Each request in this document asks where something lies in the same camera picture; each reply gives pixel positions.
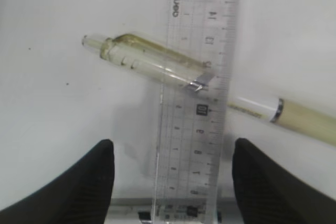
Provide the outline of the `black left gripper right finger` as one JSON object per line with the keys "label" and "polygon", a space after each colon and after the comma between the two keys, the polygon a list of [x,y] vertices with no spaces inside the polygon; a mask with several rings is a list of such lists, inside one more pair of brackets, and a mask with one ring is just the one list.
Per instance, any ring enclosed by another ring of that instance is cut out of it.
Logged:
{"label": "black left gripper right finger", "polygon": [[335,223],[335,200],[285,170],[245,138],[235,142],[232,178],[244,223]]}

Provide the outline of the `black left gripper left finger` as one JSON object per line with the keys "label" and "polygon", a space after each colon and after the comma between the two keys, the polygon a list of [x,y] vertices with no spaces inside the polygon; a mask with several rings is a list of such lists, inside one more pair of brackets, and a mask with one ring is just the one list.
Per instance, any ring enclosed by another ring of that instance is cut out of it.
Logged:
{"label": "black left gripper left finger", "polygon": [[49,184],[1,210],[1,223],[104,223],[114,178],[113,142],[102,140]]}

